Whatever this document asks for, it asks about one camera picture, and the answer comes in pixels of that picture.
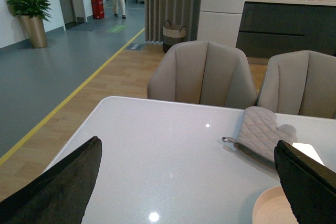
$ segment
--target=quilted oven mitt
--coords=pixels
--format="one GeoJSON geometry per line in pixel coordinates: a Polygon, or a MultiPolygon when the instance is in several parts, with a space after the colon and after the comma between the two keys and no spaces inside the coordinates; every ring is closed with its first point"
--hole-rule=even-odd
{"type": "Polygon", "coordinates": [[[290,145],[297,142],[296,129],[289,124],[278,127],[277,116],[270,110],[252,106],[243,114],[243,120],[237,136],[223,137],[223,142],[241,144],[258,155],[274,163],[274,148],[279,140],[290,145]]]}

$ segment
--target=dark gray cabinet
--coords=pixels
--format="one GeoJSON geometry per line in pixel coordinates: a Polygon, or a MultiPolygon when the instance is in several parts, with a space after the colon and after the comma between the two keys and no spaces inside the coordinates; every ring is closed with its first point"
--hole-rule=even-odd
{"type": "Polygon", "coordinates": [[[298,50],[335,55],[336,7],[246,2],[236,47],[257,58],[298,50]]]}

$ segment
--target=gold planter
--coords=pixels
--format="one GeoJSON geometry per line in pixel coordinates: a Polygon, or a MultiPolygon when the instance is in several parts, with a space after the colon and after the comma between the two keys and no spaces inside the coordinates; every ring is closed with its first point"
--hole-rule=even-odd
{"type": "Polygon", "coordinates": [[[32,46],[34,48],[46,47],[47,38],[42,19],[40,17],[29,18],[29,16],[21,16],[21,18],[32,46]]]}

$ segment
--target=red fire extinguisher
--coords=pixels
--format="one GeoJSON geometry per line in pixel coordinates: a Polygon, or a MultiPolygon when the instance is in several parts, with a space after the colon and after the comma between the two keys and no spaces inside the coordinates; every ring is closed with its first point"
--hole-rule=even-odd
{"type": "Polygon", "coordinates": [[[102,19],[105,17],[103,0],[91,0],[91,5],[94,19],[102,19]]]}

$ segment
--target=wooden floor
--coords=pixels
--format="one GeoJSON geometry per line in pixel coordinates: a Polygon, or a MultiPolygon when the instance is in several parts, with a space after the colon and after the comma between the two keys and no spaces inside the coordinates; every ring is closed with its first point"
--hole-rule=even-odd
{"type": "MultiPolygon", "coordinates": [[[[39,176],[103,98],[146,98],[147,82],[163,56],[158,44],[121,51],[0,166],[0,201],[39,176]]],[[[259,90],[266,65],[250,64],[250,68],[259,90]]]]}

